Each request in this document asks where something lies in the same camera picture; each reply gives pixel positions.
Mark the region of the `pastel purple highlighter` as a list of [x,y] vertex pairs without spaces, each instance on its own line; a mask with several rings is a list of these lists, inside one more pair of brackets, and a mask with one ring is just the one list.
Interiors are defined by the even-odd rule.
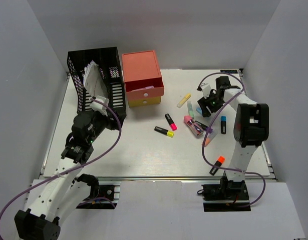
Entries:
[[151,85],[151,86],[146,86],[146,87],[143,87],[143,88],[134,89],[134,90],[132,90],[132,92],[142,91],[142,90],[149,90],[149,89],[154,89],[154,88],[155,87],[153,85]]

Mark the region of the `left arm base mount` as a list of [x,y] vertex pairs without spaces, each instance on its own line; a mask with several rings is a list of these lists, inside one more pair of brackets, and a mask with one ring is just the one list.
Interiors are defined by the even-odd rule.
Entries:
[[113,184],[99,184],[99,180],[89,174],[82,174],[73,180],[73,183],[85,183],[90,189],[90,195],[84,199],[77,209],[114,210],[118,203],[118,192]]

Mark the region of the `coral top drawer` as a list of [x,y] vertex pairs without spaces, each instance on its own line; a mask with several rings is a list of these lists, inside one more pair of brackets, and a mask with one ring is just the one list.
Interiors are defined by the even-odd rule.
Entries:
[[[153,89],[132,91],[147,86],[154,86]],[[128,100],[153,98],[164,95],[164,84],[161,77],[149,78],[125,82],[125,90]]]

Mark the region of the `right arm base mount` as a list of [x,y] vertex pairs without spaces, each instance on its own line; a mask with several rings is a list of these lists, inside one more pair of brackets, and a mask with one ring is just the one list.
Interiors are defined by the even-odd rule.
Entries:
[[251,211],[245,181],[235,182],[223,176],[218,184],[203,184],[197,194],[203,198],[205,212]]

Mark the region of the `pastel blue highlighter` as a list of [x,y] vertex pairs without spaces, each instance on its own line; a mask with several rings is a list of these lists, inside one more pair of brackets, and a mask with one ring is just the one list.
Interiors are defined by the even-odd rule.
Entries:
[[200,115],[203,115],[201,108],[197,107],[197,108],[196,108],[196,111],[197,111]]

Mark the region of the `pastel orange highlighter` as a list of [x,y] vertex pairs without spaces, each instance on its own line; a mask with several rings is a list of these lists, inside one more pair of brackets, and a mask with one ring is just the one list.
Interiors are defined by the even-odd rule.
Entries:
[[209,143],[215,138],[216,135],[217,135],[217,132],[215,132],[215,131],[213,131],[212,133],[209,133],[208,136],[207,136],[207,138],[206,138],[206,140],[204,140],[204,141],[202,142],[202,145],[203,145],[204,147],[208,146]]

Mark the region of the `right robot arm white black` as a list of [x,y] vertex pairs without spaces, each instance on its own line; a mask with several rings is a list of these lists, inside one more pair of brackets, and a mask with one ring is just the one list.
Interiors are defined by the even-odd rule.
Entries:
[[257,103],[245,94],[243,86],[232,85],[230,74],[216,78],[216,89],[209,84],[200,83],[197,90],[203,93],[198,100],[204,117],[212,113],[219,114],[225,106],[230,105],[236,111],[233,135],[236,141],[234,152],[224,177],[228,182],[219,188],[220,195],[229,200],[238,193],[234,183],[245,181],[247,167],[254,152],[269,136],[269,107]]

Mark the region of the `pastel yellow highlighter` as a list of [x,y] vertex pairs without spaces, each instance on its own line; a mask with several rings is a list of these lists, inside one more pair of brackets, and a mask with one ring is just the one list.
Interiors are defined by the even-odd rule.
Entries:
[[191,97],[191,94],[190,94],[190,93],[186,94],[186,95],[181,99],[181,101],[177,104],[177,107],[178,107],[178,108],[181,108],[181,107],[189,100],[190,97]]

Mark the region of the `pastel green highlighter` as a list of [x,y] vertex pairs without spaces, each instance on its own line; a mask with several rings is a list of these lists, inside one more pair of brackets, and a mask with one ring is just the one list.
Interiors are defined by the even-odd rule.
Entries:
[[193,107],[192,107],[192,103],[190,100],[187,101],[187,109],[188,109],[188,114],[189,116],[194,119],[194,111],[193,111]]

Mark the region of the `yellow bottom drawer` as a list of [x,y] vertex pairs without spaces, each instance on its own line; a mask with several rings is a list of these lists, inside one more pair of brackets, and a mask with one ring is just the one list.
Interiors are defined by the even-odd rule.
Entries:
[[147,105],[155,105],[155,104],[160,104],[160,103],[161,103],[161,96],[128,100],[128,105],[130,108],[147,106]]

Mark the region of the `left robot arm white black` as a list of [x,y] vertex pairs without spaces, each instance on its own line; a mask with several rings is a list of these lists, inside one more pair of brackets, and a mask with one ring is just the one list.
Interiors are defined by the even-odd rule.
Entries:
[[38,198],[27,210],[19,210],[15,216],[18,235],[23,240],[56,240],[61,226],[76,207],[86,199],[99,195],[98,180],[81,170],[91,163],[93,142],[106,128],[121,130],[116,113],[88,110],[78,112],[73,119],[71,133],[56,167]]

